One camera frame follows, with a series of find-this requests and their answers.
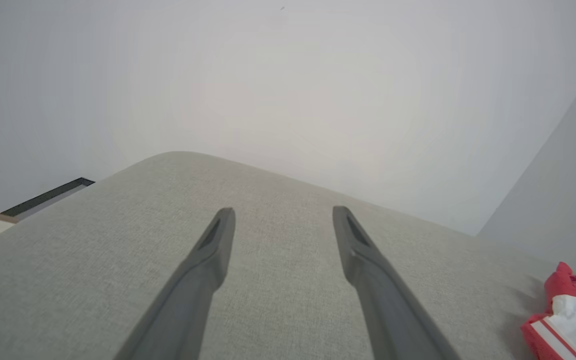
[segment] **red and white cloth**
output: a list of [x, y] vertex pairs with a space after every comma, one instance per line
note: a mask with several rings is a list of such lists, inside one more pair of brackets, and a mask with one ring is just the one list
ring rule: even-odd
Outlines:
[[576, 360], [576, 275], [560, 262], [544, 288], [546, 312], [521, 326], [523, 338], [538, 360]]

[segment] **gray upholstery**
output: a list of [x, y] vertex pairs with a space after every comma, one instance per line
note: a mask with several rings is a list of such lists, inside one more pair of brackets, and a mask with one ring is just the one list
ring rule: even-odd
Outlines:
[[281, 175], [170, 152], [0, 234], [0, 359], [111, 359], [213, 215], [237, 226], [202, 359], [370, 359], [332, 207], [349, 207], [464, 359], [529, 359], [553, 264]]

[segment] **white wall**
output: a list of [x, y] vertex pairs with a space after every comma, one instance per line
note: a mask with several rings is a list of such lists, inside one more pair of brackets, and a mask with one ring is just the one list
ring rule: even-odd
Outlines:
[[188, 150], [475, 234], [575, 95], [576, 1], [0, 0], [0, 211]]
[[576, 99], [479, 236], [576, 271]]

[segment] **red stripe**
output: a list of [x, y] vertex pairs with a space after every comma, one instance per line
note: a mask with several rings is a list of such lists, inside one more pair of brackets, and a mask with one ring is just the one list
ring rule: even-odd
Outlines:
[[548, 331], [550, 331], [550, 332], [554, 335], [555, 338], [557, 338], [557, 340], [558, 340], [560, 343], [562, 343], [562, 344], [566, 347], [566, 349], [568, 349], [568, 351], [570, 351], [570, 354], [573, 354], [574, 357], [576, 358], [576, 351], [574, 351], [573, 348], [570, 347], [570, 345], [566, 342], [566, 340], [564, 340], [564, 339], [555, 331], [555, 329], [551, 328], [551, 326], [548, 325], [548, 323], [547, 323], [546, 321], [544, 321], [544, 319], [540, 319], [539, 321], [543, 324], [543, 326], [546, 327], [546, 329], [547, 329]]

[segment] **red cloth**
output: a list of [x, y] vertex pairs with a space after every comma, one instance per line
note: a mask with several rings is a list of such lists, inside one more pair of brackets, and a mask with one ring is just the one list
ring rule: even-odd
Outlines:
[[548, 300], [546, 311], [542, 314], [532, 315], [521, 326], [521, 332], [526, 344], [538, 360], [562, 360], [562, 357], [542, 340], [542, 337], [535, 332], [530, 324], [553, 315], [553, 298], [555, 296], [576, 297], [576, 275], [573, 275], [572, 269], [566, 262], [560, 262], [556, 271], [546, 280], [543, 287], [546, 290], [546, 299]]

